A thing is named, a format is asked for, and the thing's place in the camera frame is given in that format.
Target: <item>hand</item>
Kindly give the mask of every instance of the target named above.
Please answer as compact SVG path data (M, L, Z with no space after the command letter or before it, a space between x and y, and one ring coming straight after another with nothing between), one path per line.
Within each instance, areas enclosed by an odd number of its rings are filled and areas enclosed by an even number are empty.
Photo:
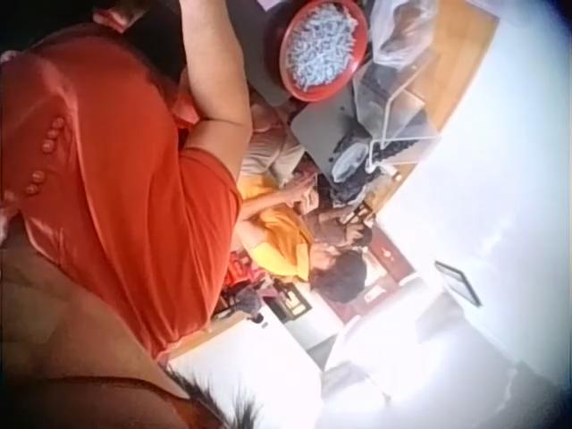
M284 202L289 205L301 203L307 199L307 195L313 190L315 176L302 176L286 183L280 192Z
M311 189L306 197L299 204L299 211L301 215L307 215L308 213L316 210L320 204L320 197L317 190Z

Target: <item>red cloth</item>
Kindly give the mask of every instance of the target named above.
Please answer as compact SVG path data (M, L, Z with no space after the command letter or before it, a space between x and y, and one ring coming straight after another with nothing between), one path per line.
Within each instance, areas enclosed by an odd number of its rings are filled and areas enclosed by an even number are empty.
M178 150L161 79L100 32L3 64L3 207L156 357L214 311L240 195L213 156Z

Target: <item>red bowl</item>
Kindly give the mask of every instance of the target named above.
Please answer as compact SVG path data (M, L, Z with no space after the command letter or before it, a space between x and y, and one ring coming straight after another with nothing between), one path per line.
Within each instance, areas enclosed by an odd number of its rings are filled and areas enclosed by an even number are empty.
M316 85L308 88L306 91L299 88L296 82L291 77L287 66L287 50L290 43L290 37L293 30L301 23L306 17L317 7L322 4L339 4L348 9L349 14L357 20L356 29L354 29L354 39L356 40L354 44L354 49L352 52L352 58L348 64L348 68L338 76L334 81L326 83L324 85ZM322 101L328 97L336 94L340 89L345 87L353 74L358 69L361 61L366 54L367 48L367 20L357 4L353 0L313 0L308 4L305 4L292 18L292 21L288 25L282 43L280 46L280 77L282 80L282 85L286 90L292 94L295 98L302 101Z

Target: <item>picture frame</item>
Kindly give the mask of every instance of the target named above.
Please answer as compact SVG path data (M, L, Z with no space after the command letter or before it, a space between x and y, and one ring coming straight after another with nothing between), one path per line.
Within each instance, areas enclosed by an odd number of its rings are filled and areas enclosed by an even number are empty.
M473 286L462 271L439 261L435 261L435 268L441 274L448 290L452 290L475 307L483 306Z

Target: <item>table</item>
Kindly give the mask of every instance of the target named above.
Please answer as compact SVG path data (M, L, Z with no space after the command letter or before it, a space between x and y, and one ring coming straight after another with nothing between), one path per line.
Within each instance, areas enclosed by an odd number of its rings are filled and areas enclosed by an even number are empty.
M277 37L276 22L288 22L288 17L293 14L292 7L295 3L282 2L269 11L265 11L257 0L227 0L226 2L232 27L244 54L248 83L274 107L288 101L290 94L270 73L270 62L266 61L267 53L271 54L269 49L273 46L277 54L278 45L271 42Z

